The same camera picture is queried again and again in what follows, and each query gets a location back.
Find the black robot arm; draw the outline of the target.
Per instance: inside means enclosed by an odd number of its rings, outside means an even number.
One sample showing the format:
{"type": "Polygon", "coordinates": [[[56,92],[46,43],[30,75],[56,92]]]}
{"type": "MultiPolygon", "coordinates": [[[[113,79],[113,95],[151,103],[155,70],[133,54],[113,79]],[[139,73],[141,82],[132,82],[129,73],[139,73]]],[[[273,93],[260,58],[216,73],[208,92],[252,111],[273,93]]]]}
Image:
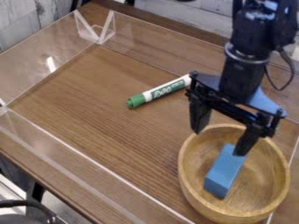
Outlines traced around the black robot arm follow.
{"type": "Polygon", "coordinates": [[[243,123],[247,128],[232,148],[236,156],[248,154],[259,138],[275,134],[285,117],[284,109],[264,94],[261,81],[269,77],[267,65],[273,52],[285,63],[292,62],[284,47],[295,42],[296,9],[296,0],[233,0],[221,74],[189,73],[185,95],[191,129],[199,133],[205,128],[212,110],[243,123]]]}

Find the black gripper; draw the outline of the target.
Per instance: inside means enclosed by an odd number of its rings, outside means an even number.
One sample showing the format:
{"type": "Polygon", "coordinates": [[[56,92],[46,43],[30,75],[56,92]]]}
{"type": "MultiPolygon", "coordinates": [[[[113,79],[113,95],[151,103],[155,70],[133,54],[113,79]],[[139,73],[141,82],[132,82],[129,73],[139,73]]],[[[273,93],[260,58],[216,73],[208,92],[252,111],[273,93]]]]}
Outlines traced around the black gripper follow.
{"type": "Polygon", "coordinates": [[[219,90],[220,77],[191,71],[191,85],[185,88],[189,101],[191,129],[199,134],[209,123],[211,111],[219,111],[247,126],[233,150],[236,156],[245,156],[259,137],[272,137],[285,110],[267,97],[261,87],[244,100],[228,97],[219,90]]]}

